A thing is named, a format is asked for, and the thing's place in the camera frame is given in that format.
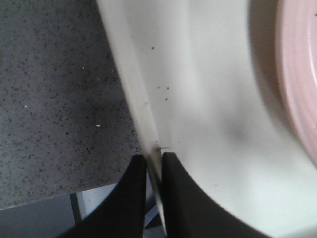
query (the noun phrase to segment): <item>white plastic surface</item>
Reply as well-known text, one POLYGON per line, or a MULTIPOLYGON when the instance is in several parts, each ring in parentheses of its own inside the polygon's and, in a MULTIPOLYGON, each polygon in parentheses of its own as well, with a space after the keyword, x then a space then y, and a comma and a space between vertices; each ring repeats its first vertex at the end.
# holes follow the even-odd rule
POLYGON ((277 91, 276 1, 98 3, 144 153, 176 152, 212 199, 270 236, 316 231, 317 170, 277 91))

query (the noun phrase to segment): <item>speckled countertop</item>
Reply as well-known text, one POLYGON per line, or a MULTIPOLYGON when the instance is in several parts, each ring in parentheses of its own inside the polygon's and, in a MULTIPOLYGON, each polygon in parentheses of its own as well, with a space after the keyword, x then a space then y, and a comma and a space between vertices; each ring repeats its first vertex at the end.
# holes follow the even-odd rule
POLYGON ((0 209, 117 182, 140 153, 94 1, 0 2, 0 209))

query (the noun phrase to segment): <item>black object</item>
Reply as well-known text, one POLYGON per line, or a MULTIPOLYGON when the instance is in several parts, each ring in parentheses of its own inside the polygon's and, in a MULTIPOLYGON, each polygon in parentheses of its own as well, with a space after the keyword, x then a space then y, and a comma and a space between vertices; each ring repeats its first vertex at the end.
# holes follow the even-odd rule
POLYGON ((142 238, 146 198, 146 161, 133 156, 107 199, 85 220, 59 238, 142 238))
POLYGON ((161 189, 169 238, 268 238, 210 199, 175 153, 163 154, 161 189))

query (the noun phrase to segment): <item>pink rim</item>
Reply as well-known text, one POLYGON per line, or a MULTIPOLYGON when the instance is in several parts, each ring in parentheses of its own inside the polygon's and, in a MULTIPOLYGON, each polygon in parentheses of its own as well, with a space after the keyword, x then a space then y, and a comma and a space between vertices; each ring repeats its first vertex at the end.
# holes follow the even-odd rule
POLYGON ((279 1, 276 62, 294 128, 317 166, 317 1, 279 1))

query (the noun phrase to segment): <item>gray speckled surface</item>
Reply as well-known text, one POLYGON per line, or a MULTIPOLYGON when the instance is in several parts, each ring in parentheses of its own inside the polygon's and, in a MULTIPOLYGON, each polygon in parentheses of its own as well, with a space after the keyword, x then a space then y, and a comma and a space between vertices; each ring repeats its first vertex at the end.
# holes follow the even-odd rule
POLYGON ((0 208, 117 182, 139 152, 95 2, 2 0, 0 208))

